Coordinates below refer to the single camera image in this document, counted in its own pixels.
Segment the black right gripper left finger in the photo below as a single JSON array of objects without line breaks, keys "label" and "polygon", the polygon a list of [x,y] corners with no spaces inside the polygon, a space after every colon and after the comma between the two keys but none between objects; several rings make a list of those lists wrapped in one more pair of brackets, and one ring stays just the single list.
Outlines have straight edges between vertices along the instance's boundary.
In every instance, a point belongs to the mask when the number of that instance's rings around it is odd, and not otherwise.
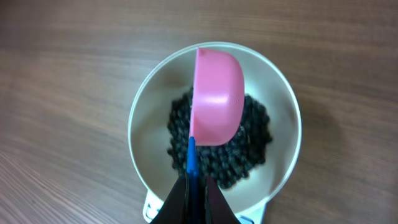
[{"label": "black right gripper left finger", "polygon": [[184,174],[177,179],[162,208],[150,224],[186,224],[188,199],[189,180],[188,175]]}]

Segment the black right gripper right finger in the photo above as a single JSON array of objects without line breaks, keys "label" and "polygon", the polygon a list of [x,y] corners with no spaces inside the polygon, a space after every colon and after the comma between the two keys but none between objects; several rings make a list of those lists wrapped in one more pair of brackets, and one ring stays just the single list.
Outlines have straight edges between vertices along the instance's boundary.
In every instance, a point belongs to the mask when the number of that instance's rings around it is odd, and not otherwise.
[{"label": "black right gripper right finger", "polygon": [[205,179],[205,223],[240,224],[213,178]]}]

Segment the pink scoop with blue handle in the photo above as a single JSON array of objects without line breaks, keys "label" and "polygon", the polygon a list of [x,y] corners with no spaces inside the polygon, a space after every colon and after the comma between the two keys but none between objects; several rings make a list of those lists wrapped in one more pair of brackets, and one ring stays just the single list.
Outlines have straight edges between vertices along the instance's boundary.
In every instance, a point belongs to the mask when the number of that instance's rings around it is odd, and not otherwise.
[{"label": "pink scoop with blue handle", "polygon": [[199,174],[197,147],[230,141],[238,130],[243,104],[244,78],[239,62],[226,52],[197,48],[186,168],[188,223],[205,223],[205,184]]}]

